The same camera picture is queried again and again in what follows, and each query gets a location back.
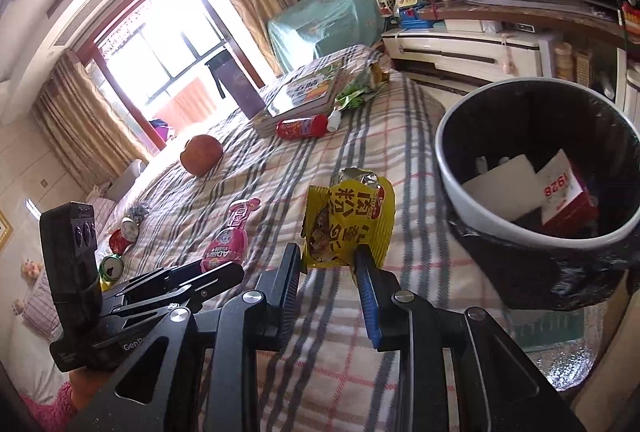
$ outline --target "striped blanket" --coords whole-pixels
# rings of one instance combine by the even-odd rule
[[[380,57],[362,46],[339,54],[353,73]],[[264,95],[269,99],[283,80],[304,76],[336,56],[281,78]],[[222,142],[225,155],[206,176],[191,176],[177,161],[189,135],[172,142],[151,162],[105,225],[97,256],[103,256],[108,234],[128,206],[144,200],[150,213],[138,242],[124,256],[125,278],[159,266],[199,261],[229,203],[258,197],[262,206],[246,225],[244,281],[210,301],[216,307],[254,287],[261,272],[278,265],[288,242],[301,242],[308,185],[328,185],[344,167],[367,168],[388,178],[396,192],[396,221],[385,269],[398,276],[402,287],[438,307],[462,311],[479,305],[501,321],[498,296],[447,230],[433,149],[443,114],[442,105],[424,87],[393,70],[379,96],[345,115],[338,132],[323,138],[261,139],[236,111],[207,129]],[[372,349],[348,269],[316,269],[302,275],[298,307],[286,350],[258,354],[261,429],[391,430],[398,355]]]

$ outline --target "teal cloth cover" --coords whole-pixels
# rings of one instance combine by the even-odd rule
[[[372,46],[384,26],[376,0],[302,0],[268,24],[285,73],[355,44]]]

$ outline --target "trash can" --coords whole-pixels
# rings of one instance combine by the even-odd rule
[[[525,154],[538,171],[560,149],[595,185],[596,237],[570,239],[525,229],[489,212],[462,188],[478,174],[480,156],[495,166],[502,157]],[[454,235],[507,306],[576,309],[596,303],[610,295],[623,269],[636,264],[640,134],[593,90],[550,78],[483,86],[445,114],[435,151],[453,208]]]

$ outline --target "black trash bag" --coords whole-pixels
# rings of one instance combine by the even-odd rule
[[[625,270],[640,287],[640,225],[631,235],[597,250],[534,249],[483,234],[449,207],[453,236],[511,309],[573,311],[604,302]]]
[[[640,142],[610,104],[551,80],[502,83],[463,101],[442,132],[442,154],[458,183],[501,157],[525,154],[536,171],[560,149],[598,197],[598,234],[629,221],[640,205]],[[640,228],[597,250],[534,249],[468,227],[449,205],[454,236],[513,309],[571,311],[610,297],[625,269],[640,284]]]

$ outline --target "white wall tile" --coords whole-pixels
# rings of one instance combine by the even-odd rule
[[[84,197],[30,115],[0,127],[0,211],[14,229],[0,250],[0,360],[6,359],[14,321],[11,304],[24,298],[29,287],[20,272],[22,263],[43,260],[39,223],[27,209],[27,200],[49,209]]]
[[[65,174],[65,167],[53,151],[49,151],[22,173],[20,182],[25,195],[35,203],[40,201]]]

